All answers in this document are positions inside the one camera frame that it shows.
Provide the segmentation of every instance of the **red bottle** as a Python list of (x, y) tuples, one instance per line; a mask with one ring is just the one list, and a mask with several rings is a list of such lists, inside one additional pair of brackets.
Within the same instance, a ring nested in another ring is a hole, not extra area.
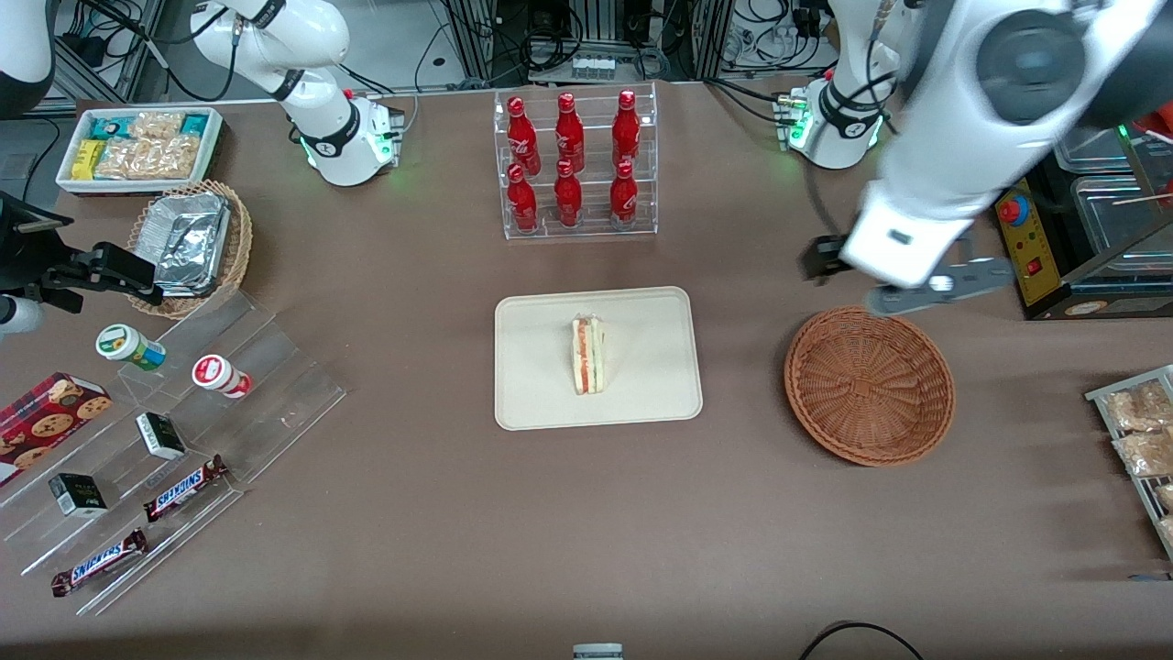
[(554, 196), (558, 199), (558, 222), (574, 229), (583, 218), (583, 186), (575, 176), (574, 164), (558, 161), (558, 181), (554, 184)]
[(631, 161), (624, 159), (616, 165), (618, 176), (611, 183), (611, 225), (616, 229), (631, 229), (636, 222), (636, 196), (639, 186), (631, 177)]
[(639, 115), (636, 114), (636, 93), (630, 89), (619, 91), (619, 113), (611, 125), (611, 141), (615, 144), (611, 159), (616, 166), (639, 155)]
[(575, 95), (558, 94), (558, 124), (554, 128), (558, 140), (558, 158), (565, 158), (575, 171), (586, 166), (586, 143), (583, 137), (583, 120), (575, 110)]
[(537, 176), (542, 171), (542, 157), (537, 155), (537, 131), (534, 123), (526, 116), (526, 102), (514, 96), (507, 103), (509, 108), (509, 150), (514, 161), (526, 168), (526, 173)]
[(509, 210), (513, 212), (517, 231), (533, 233), (537, 231), (537, 196), (534, 186), (526, 181), (526, 170), (518, 163), (509, 164)]

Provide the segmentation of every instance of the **sandwich slice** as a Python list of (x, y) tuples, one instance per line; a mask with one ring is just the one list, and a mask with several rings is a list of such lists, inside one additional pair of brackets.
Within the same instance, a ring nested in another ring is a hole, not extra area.
[(597, 395), (606, 388), (603, 373), (603, 321), (595, 315), (574, 320), (575, 390), (579, 395)]

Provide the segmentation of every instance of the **candy bar wrapper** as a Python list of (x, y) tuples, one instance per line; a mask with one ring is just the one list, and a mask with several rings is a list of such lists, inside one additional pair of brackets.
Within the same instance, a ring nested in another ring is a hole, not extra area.
[(217, 477), (228, 472), (219, 455), (199, 467), (198, 470), (188, 475), (182, 482), (163, 491), (163, 495), (143, 505), (147, 511), (147, 522), (154, 523), (175, 511), (184, 502), (191, 499), (197, 492), (211, 484)]
[(90, 557), (83, 564), (74, 566), (72, 571), (62, 571), (54, 576), (53, 596), (56, 598), (68, 596), (94, 576), (109, 571), (115, 564), (130, 557), (147, 554), (149, 550), (143, 531), (135, 530), (126, 539)]

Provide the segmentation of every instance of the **white tray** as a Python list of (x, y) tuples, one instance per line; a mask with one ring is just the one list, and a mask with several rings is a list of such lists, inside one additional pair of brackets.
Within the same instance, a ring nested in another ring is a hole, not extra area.
[[(74, 158), (77, 157), (77, 147), (81, 141), (89, 136), (90, 128), (95, 120), (124, 117), (137, 115), (141, 111), (157, 113), (183, 113), (185, 115), (208, 115), (208, 124), (199, 136), (199, 150), (196, 151), (196, 163), (191, 168), (191, 175), (187, 178), (151, 178), (147, 181), (111, 181), (111, 179), (75, 179), (72, 177)], [(203, 106), (143, 106), (130, 108), (102, 108), (86, 110), (77, 117), (77, 125), (69, 138), (69, 147), (57, 166), (57, 185), (67, 192), (74, 195), (142, 195), (149, 192), (162, 192), (182, 185), (199, 183), (208, 173), (211, 165), (212, 154), (216, 151), (216, 141), (219, 137), (223, 117), (213, 108)]]
[[(570, 324), (603, 319), (606, 390), (575, 394)], [(677, 286), (518, 295), (495, 313), (495, 414), (508, 431), (691, 420), (700, 369), (689, 294)]]

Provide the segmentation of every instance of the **plastic container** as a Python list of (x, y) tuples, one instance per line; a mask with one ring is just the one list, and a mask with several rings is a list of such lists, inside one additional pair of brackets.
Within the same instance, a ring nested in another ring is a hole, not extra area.
[[(74, 158), (83, 140), (89, 137), (89, 132), (95, 121), (123, 117), (141, 111), (157, 113), (183, 113), (185, 115), (206, 115), (208, 123), (201, 134), (199, 149), (196, 151), (196, 163), (191, 168), (191, 175), (187, 178), (155, 178), (143, 181), (109, 181), (109, 179), (75, 179), (70, 175)], [(86, 110), (77, 117), (77, 127), (74, 128), (69, 138), (69, 147), (57, 168), (57, 185), (68, 192), (77, 196), (90, 195), (147, 195), (170, 190), (181, 185), (194, 185), (204, 179), (211, 165), (212, 155), (216, 151), (216, 143), (219, 140), (221, 127), (224, 120), (221, 114), (212, 108), (198, 106), (141, 106), (134, 108), (102, 108)]]
[(97, 355), (114, 362), (127, 362), (143, 372), (154, 372), (167, 360), (167, 349), (151, 342), (124, 322), (108, 325), (94, 340)]
[(218, 355), (205, 355), (191, 368), (191, 380), (205, 390), (238, 400), (252, 390), (252, 379)]
[[(611, 182), (615, 181), (612, 124), (618, 110), (618, 97), (622, 89), (636, 93), (636, 116), (639, 120), (639, 148), (636, 156), (632, 179), (638, 184), (636, 212), (631, 225), (617, 230), (611, 224)], [(659, 229), (658, 185), (659, 176), (657, 151), (658, 109), (656, 88), (640, 83), (625, 87), (590, 86), (581, 87), (575, 93), (575, 109), (583, 122), (585, 144), (583, 170), (576, 172), (582, 186), (582, 220), (575, 226), (568, 226), (561, 220), (558, 199), (554, 186), (558, 181), (557, 168), (543, 166), (537, 176), (529, 177), (529, 184), (537, 195), (537, 229), (522, 231), (514, 222), (510, 210), (509, 164), (514, 162), (509, 148), (509, 111), (507, 100), (520, 96), (526, 103), (526, 114), (537, 131), (537, 149), (547, 163), (558, 159), (556, 127), (562, 116), (558, 109), (557, 93), (554, 89), (528, 87), (499, 93), (494, 113), (494, 140), (497, 156), (497, 181), (501, 191), (501, 219), (506, 238), (541, 240), (554, 239), (603, 239), (644, 237), (656, 233)]]

